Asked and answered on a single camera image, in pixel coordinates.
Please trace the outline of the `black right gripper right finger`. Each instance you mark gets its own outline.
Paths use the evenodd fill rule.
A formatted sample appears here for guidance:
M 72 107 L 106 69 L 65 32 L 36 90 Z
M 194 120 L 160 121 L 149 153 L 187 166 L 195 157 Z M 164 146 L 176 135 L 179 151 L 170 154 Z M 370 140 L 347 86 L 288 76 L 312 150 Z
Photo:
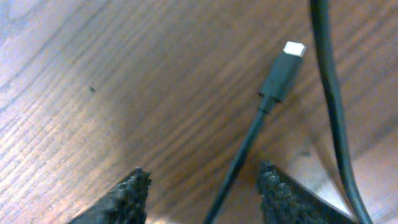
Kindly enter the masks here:
M 261 163 L 257 179 L 264 223 L 355 223 L 274 164 Z

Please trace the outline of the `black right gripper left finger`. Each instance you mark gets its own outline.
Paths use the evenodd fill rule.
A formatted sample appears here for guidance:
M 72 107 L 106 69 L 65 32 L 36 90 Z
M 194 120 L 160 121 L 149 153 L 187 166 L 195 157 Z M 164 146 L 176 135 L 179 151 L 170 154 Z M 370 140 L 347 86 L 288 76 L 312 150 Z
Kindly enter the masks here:
M 135 168 L 70 224 L 145 224 L 150 173 Z

